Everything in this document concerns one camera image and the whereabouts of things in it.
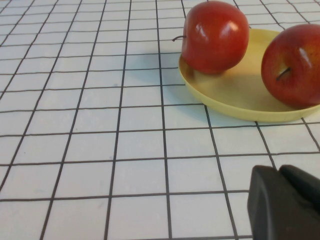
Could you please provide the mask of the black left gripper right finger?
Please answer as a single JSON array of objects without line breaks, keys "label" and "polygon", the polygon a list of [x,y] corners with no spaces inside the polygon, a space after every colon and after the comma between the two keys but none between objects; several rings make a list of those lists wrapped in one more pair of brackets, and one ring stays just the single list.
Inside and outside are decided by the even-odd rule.
[{"label": "black left gripper right finger", "polygon": [[319,213],[320,179],[289,164],[282,165],[279,172],[305,200],[309,201],[313,205],[313,208]]}]

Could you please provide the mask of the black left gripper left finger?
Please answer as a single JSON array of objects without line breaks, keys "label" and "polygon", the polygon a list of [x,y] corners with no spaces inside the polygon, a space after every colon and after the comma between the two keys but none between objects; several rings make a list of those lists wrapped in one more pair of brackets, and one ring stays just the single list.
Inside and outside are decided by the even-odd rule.
[{"label": "black left gripper left finger", "polygon": [[253,167],[247,210],[254,240],[320,238],[320,212],[273,167]]}]

